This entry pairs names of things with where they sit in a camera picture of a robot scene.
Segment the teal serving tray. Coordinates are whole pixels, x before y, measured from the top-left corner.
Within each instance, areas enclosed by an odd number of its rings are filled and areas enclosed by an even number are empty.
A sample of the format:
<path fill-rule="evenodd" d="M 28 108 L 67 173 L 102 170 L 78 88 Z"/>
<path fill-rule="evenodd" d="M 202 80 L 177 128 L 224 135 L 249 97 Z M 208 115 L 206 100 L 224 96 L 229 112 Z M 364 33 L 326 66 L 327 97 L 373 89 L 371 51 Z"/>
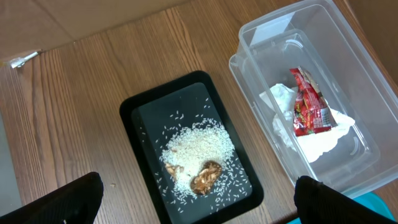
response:
<path fill-rule="evenodd" d="M 389 210 L 388 206 L 384 203 L 384 201 L 377 195 L 373 193 L 367 193 L 359 198 L 353 199 L 355 202 L 360 203 L 361 205 L 365 206 L 366 208 L 371 209 L 372 211 L 387 217 L 391 220 L 395 220 L 391 211 Z M 291 223 L 301 223 L 299 217 L 293 219 Z"/>

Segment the black food waste tray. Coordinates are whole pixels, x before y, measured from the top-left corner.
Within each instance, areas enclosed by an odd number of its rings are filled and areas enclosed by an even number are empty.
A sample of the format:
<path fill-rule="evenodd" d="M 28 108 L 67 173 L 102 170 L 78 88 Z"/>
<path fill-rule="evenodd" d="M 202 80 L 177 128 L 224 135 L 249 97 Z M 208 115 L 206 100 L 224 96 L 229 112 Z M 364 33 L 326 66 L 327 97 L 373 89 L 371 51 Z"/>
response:
<path fill-rule="evenodd" d="M 195 71 L 124 100 L 119 113 L 161 223 L 223 223 L 258 207 L 264 192 L 209 76 Z M 162 151 L 184 129 L 223 126 L 234 145 L 207 195 L 183 196 Z"/>

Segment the red snack wrapper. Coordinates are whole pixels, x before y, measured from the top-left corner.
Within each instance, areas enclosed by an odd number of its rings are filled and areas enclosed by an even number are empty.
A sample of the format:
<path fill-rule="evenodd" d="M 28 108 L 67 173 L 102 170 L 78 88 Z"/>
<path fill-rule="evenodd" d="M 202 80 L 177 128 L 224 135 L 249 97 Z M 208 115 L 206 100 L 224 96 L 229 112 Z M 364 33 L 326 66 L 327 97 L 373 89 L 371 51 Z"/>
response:
<path fill-rule="evenodd" d="M 317 82 L 304 68 L 291 68 L 298 90 L 294 103 L 293 128 L 297 137 L 330 131 L 337 123 Z"/>

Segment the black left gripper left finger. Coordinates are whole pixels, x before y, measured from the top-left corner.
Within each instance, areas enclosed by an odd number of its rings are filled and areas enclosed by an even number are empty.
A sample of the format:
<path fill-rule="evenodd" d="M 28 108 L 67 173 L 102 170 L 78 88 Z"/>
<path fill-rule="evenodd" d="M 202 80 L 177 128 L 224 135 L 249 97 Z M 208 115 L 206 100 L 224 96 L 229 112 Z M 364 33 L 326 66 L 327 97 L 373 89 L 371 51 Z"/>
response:
<path fill-rule="evenodd" d="M 99 173 L 90 172 L 63 187 L 1 217 L 1 223 L 94 222 L 104 185 Z"/>

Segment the clear plastic waste bin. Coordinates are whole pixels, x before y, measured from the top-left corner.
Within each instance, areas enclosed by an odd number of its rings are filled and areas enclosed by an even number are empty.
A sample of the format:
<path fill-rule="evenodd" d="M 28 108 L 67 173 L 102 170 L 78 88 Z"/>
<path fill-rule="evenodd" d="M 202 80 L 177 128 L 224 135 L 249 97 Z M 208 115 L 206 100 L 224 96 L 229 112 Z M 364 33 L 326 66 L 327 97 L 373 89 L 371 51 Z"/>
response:
<path fill-rule="evenodd" d="M 292 182 L 308 175 L 355 198 L 397 178 L 397 96 L 334 2 L 299 1 L 245 24 L 229 67 Z M 271 93 L 293 88 L 297 67 L 355 122 L 313 162 Z"/>

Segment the brown food scrap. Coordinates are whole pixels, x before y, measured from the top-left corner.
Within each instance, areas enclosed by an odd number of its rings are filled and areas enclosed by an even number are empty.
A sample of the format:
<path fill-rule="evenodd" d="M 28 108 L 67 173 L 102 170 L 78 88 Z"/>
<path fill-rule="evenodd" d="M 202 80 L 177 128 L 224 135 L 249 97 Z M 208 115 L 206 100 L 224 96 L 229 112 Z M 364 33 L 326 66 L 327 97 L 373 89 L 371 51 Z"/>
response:
<path fill-rule="evenodd" d="M 204 163 L 202 170 L 190 182 L 190 188 L 197 195 L 210 193 L 222 173 L 222 166 L 215 161 Z"/>

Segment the pile of white rice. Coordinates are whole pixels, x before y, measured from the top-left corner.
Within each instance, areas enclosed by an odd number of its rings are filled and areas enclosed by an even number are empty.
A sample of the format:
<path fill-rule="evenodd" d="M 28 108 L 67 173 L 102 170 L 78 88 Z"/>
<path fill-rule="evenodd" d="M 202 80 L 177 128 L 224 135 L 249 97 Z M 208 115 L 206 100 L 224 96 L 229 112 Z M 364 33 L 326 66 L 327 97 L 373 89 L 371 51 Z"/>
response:
<path fill-rule="evenodd" d="M 236 148 L 210 97 L 203 102 L 201 112 L 184 115 L 176 111 L 170 117 L 175 125 L 166 126 L 156 140 L 160 170 L 154 172 L 161 197 L 179 215 L 192 207 L 204 207 L 212 214 L 236 203 L 252 192 L 252 185 L 236 153 Z M 207 161 L 222 166 L 222 173 L 210 193 L 197 195 L 190 182 Z"/>

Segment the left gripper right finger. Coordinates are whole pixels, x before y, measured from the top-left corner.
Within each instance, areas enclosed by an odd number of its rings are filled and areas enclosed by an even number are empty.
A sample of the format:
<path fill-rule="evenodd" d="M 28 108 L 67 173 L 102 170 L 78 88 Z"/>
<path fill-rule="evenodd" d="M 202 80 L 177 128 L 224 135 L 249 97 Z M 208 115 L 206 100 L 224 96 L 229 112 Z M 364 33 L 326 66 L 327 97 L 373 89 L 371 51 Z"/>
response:
<path fill-rule="evenodd" d="M 302 224 L 396 224 L 306 175 L 296 181 L 294 204 Z"/>

